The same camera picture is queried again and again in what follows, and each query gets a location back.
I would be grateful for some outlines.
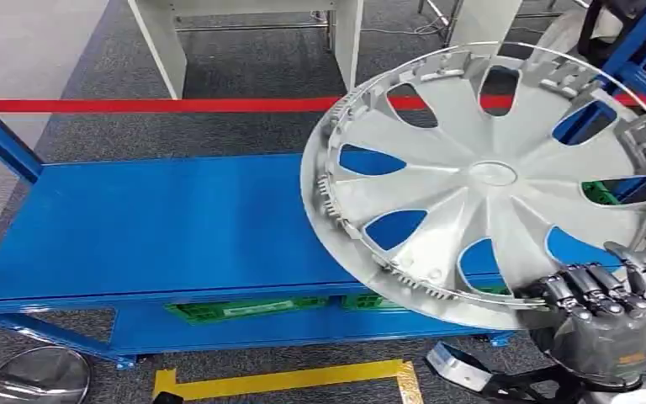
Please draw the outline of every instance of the green crate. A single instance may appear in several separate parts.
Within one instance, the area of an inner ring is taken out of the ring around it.
[[[343,296],[342,306],[346,310],[400,310],[404,307],[375,293]]]
[[[325,306],[327,297],[294,297],[288,299],[238,300],[216,303],[166,305],[171,313],[192,325],[221,322],[249,316],[263,316],[286,311],[313,309]]]
[[[503,285],[486,286],[477,289],[486,293],[509,295],[509,290]],[[383,296],[375,293],[345,295],[342,299],[342,307],[346,310],[406,310],[403,306],[394,303],[392,300],[387,300]]]
[[[583,194],[600,205],[619,205],[620,201],[612,194],[602,181],[582,183]]]

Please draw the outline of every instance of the hubcap spoke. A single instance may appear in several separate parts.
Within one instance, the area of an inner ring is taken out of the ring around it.
[[[546,248],[551,225],[520,201],[500,196],[490,201],[490,236],[494,258],[509,290],[557,272]]]
[[[354,129],[345,136],[347,144],[397,157],[408,164],[463,165],[473,156],[439,129],[417,128],[377,109],[354,122]]]
[[[556,93],[519,82],[511,110],[494,119],[495,152],[516,157],[541,146],[552,138],[553,128],[571,107],[568,99]]]
[[[479,106],[469,81],[458,77],[425,82],[416,88],[442,131],[476,154],[491,150],[492,117]]]
[[[552,178],[562,174],[578,181],[600,181],[632,176],[635,168],[613,133],[616,125],[608,125],[576,146],[549,139],[524,158],[520,169],[529,178]]]
[[[355,226],[396,210],[426,210],[430,198],[458,187],[454,171],[405,167],[394,173],[368,176],[337,167],[334,191],[342,215]]]
[[[589,201],[580,183],[563,179],[533,180],[521,199],[546,221],[598,248],[608,241],[629,245],[646,203],[599,205]]]
[[[486,205],[482,195],[460,188],[444,195],[425,220],[392,252],[405,271],[441,288],[459,289],[457,261],[470,244],[487,237]]]

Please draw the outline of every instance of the blue shelf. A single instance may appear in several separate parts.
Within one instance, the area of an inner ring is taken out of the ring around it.
[[[315,343],[483,334],[411,311],[345,311],[327,307],[253,316],[192,326],[162,306],[118,310],[111,349],[117,354],[148,354],[195,349],[255,348]]]
[[[0,300],[356,284],[310,229],[299,155],[46,166]]]

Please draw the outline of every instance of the cable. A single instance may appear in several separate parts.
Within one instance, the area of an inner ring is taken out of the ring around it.
[[[326,22],[326,17],[322,15],[319,11],[311,11],[310,12],[310,17],[319,23],[324,23]],[[388,29],[377,29],[377,28],[363,28],[360,29],[361,32],[367,31],[367,32],[379,32],[381,34],[404,34],[404,35],[433,35],[436,34],[443,29],[446,29],[446,25],[442,26],[437,26],[437,22],[441,19],[443,19],[444,16],[440,15],[434,21],[430,22],[429,24],[422,25],[420,27],[417,27],[413,29],[412,31],[393,31],[393,30],[388,30]]]
[[[444,16],[440,15],[436,19],[434,19],[431,23],[422,25],[420,27],[415,28],[412,31],[391,31],[387,29],[377,29],[377,28],[363,28],[361,29],[362,31],[367,31],[367,32],[379,32],[381,34],[403,34],[403,35],[433,35],[438,32],[441,32],[443,29],[447,29],[448,27],[446,25],[443,26],[437,26],[436,23],[437,21],[443,19]]]

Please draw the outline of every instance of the red barrier tape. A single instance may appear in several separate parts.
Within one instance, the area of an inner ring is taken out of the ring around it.
[[[640,96],[646,103],[646,97]],[[0,99],[0,112],[54,114],[142,114],[142,113],[256,113],[321,112],[328,110],[339,97],[321,98],[195,98],[195,99]],[[617,99],[626,106],[637,105],[627,95]],[[392,96],[397,109],[424,109],[418,97]],[[483,95],[483,108],[510,108],[510,95]]]

